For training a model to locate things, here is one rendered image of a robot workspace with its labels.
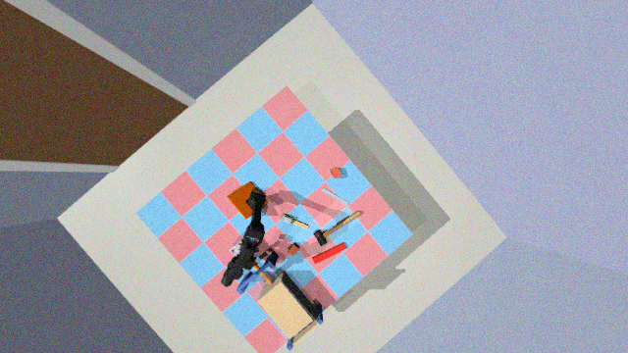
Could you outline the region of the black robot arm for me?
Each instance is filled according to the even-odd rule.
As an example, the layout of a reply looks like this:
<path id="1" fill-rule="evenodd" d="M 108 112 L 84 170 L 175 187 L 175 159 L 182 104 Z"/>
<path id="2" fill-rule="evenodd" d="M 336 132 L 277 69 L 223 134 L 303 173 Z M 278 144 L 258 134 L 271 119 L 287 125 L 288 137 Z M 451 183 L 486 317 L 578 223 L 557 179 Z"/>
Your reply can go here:
<path id="1" fill-rule="evenodd" d="M 262 243 L 265 234 L 264 226 L 261 223 L 261 207 L 265 203 L 265 196 L 251 191 L 249 198 L 245 202 L 252 209 L 251 222 L 243 236 L 244 246 L 242 252 L 237 259 L 231 259 L 228 263 L 228 268 L 224 272 L 221 283 L 225 287 L 229 287 L 234 279 L 239 279 L 242 276 L 242 269 L 251 271 L 254 263 L 254 258 L 251 256 L 254 255 L 256 248 Z M 246 245 L 247 236 L 259 239 L 259 242 L 253 247 L 248 246 Z"/>

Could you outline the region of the black-headed mallet with wooden handle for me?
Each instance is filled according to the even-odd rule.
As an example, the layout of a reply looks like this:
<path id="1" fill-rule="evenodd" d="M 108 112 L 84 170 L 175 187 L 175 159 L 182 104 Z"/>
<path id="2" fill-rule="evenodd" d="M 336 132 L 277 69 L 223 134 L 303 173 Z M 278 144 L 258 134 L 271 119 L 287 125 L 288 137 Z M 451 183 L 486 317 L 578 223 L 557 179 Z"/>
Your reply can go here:
<path id="1" fill-rule="evenodd" d="M 340 222 L 336 226 L 332 227 L 331 229 L 327 230 L 323 234 L 322 234 L 322 232 L 320 230 L 315 231 L 313 234 L 316 237 L 316 239 L 319 242 L 319 244 L 321 246 L 324 246 L 327 243 L 327 240 L 326 240 L 325 237 L 327 237 L 328 235 L 330 235 L 331 233 L 333 233 L 334 231 L 336 231 L 340 227 L 343 227 L 344 225 L 346 225 L 347 223 L 349 223 L 350 221 L 352 221 L 353 219 L 355 219 L 359 215 L 361 215 L 361 214 L 360 214 L 359 211 L 357 211 L 356 213 L 354 213 L 353 215 L 351 215 L 347 219 L 343 220 L 342 222 Z"/>

